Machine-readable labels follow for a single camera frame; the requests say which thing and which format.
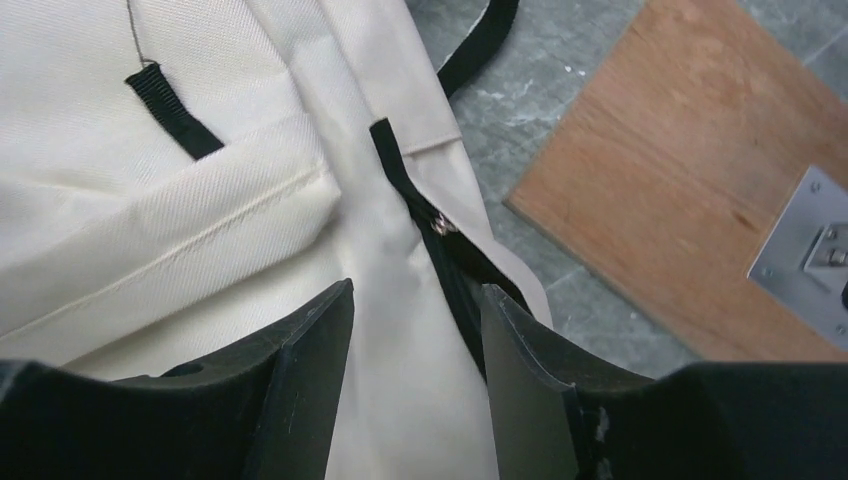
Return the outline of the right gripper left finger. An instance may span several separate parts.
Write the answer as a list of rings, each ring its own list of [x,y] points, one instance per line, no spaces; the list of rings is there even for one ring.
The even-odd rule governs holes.
[[[161,376],[101,381],[1,364],[5,479],[321,479],[353,284]]]

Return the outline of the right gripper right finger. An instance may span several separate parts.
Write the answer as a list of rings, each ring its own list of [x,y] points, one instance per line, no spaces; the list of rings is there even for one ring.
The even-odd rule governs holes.
[[[504,479],[843,479],[843,363],[700,362],[651,379],[536,321],[496,285],[482,339]]]

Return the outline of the beige canvas backpack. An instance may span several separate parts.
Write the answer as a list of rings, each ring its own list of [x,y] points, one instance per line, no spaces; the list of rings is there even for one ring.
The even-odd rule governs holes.
[[[5,1],[1,364],[158,377],[336,282],[354,319],[321,479],[502,479],[482,291],[550,327],[494,237],[440,66],[402,1]]]

